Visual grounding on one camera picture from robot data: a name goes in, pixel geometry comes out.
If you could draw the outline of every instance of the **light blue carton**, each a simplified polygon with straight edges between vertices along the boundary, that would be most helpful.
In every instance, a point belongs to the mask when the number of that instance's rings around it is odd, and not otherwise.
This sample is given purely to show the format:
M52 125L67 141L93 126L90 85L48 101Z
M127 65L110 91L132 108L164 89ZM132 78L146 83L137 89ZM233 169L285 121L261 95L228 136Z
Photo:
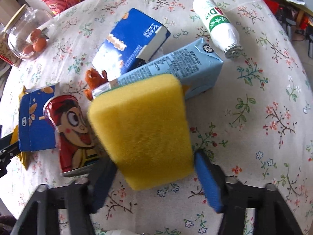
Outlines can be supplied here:
M172 53L133 69L93 90L93 97L155 75L171 73L181 82L185 99L212 88L221 72L222 59L200 38Z

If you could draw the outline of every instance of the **sponge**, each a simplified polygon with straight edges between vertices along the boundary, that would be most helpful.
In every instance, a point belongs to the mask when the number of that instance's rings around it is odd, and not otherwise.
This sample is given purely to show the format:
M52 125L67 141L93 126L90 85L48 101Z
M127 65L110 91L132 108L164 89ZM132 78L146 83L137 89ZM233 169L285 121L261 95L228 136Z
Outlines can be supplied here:
M183 89L162 74L103 93L88 118L112 161L134 190L193 172Z

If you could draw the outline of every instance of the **cartoon mouth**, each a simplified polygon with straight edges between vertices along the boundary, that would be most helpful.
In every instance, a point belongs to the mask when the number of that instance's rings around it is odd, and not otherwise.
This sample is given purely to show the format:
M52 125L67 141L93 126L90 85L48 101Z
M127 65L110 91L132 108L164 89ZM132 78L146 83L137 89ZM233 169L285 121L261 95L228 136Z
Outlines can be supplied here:
M90 139L90 136L89 136L89 133L79 133L79 132L76 132L72 129L73 132L75 132L78 137L80 138L80 140L86 144L86 145L91 145L91 139Z

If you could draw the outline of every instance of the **tablecloth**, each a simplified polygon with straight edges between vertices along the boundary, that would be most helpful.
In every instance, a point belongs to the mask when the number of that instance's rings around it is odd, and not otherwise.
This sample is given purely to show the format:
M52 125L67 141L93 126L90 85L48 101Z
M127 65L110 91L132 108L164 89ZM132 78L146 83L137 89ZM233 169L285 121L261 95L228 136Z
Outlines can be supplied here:
M244 54L224 60L213 89L186 101L192 149L204 148L229 176L263 187L275 183L303 233L313 218L313 96L306 73L285 32L262 0L215 0L240 34ZM86 0L52 19L52 44L32 62L13 68L0 104L2 136L18 123L22 86L38 88L60 82L61 92L90 102L85 71L107 34L131 8L162 22L172 33L164 53L203 37L208 31L192 9L193 0ZM17 158L0 179L0 197L16 218L40 183L63 186L58 152L39 151L25 170ZM150 234L216 234L222 215L207 205L193 175L145 191L132 191L118 173L105 206L92 215L98 234L127 229ZM60 227L68 226L60 212ZM244 234L251 234L253 211L247 211Z

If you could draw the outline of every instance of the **blue box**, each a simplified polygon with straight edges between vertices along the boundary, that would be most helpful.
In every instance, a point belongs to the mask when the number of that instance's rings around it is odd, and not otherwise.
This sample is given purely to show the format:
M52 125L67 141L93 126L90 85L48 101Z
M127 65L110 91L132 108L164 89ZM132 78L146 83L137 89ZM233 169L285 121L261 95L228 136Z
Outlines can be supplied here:
M20 151L38 151L56 147L55 129L44 119L43 106L59 95L59 84L26 90L20 102L18 145Z
M149 62L170 34L160 22L132 8L107 36L92 65L100 75L105 70L111 81Z
M222 59L203 38L200 38L99 86L92 91L92 95L93 98L96 98L114 88L155 75L171 73L180 80L185 99L188 99L213 87L221 72L222 65Z

